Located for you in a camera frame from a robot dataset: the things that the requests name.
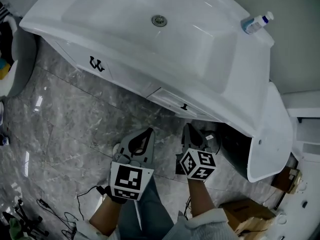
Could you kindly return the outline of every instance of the white cube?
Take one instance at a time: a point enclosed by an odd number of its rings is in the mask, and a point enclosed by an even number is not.
[[[185,152],[180,164],[188,179],[200,181],[207,180],[217,168],[212,153],[192,148]]]
[[[112,195],[139,201],[153,173],[152,169],[112,162],[110,175]]]

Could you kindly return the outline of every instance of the drawer handle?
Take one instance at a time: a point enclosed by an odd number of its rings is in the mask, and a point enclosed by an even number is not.
[[[183,104],[183,106],[181,106],[180,108],[182,108],[183,110],[188,110],[188,109],[187,109],[187,104],[186,104],[186,103],[184,103],[184,104]]]
[[[94,61],[94,57],[92,57],[92,56],[90,56],[90,65],[91,65],[91,67],[93,67],[94,69],[96,69],[96,68],[98,68],[98,70],[100,71],[100,72],[102,72],[103,70],[105,70],[103,67],[99,67],[99,64],[101,63],[101,61],[100,60],[96,60],[97,61],[97,64],[96,65],[94,65],[92,62]]]

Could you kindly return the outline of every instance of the soap dispenser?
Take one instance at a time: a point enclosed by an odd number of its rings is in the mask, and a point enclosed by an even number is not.
[[[268,11],[264,16],[259,15],[255,18],[246,20],[241,27],[244,32],[251,35],[257,32],[259,29],[263,28],[265,25],[268,24],[270,20],[273,19],[274,15],[272,14],[272,12]]]

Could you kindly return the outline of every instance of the floor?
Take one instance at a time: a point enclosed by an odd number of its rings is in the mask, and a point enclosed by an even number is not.
[[[69,65],[43,39],[32,76],[23,92],[4,100],[4,131],[10,146],[0,149],[0,210],[13,212],[17,200],[31,214],[43,217],[49,239],[62,239],[65,226],[41,210],[43,199],[56,212],[78,219],[76,195],[94,185],[105,185],[113,146],[128,133],[151,126],[156,133],[155,181],[161,201],[174,221],[184,211],[189,196],[185,176],[175,175],[175,154],[181,152],[181,133],[189,119],[121,87]],[[214,130],[213,122],[193,121],[196,127]],[[210,140],[217,150],[215,139]],[[249,197],[274,207],[281,191],[271,179],[250,183],[223,156],[206,181],[215,205]],[[79,198],[85,219],[94,213],[101,196],[94,189]]]

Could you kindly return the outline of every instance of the sleeve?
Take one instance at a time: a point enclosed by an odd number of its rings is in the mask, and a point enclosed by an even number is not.
[[[118,230],[115,229],[108,237],[103,235],[98,229],[92,226],[88,220],[76,222],[76,233],[74,240],[119,240]]]
[[[191,231],[192,240],[239,240],[228,225],[223,209],[212,209],[188,220],[185,226]]]

